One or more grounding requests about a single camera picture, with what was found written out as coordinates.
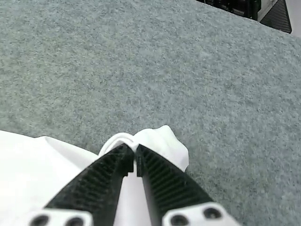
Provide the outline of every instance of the white cloth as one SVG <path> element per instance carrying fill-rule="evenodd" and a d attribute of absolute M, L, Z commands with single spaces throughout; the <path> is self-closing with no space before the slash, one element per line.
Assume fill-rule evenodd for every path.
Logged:
<path fill-rule="evenodd" d="M 188 166 L 188 150 L 168 126 L 144 129 L 134 136 L 117 134 L 99 155 L 51 137 L 31 138 L 0 131 L 0 226 L 13 225 L 16 218 L 43 208 L 84 168 L 122 143 L 133 151 L 142 144 L 182 171 Z M 134 172 L 123 180 L 114 225 L 150 225 L 146 213 L 142 180 Z"/>

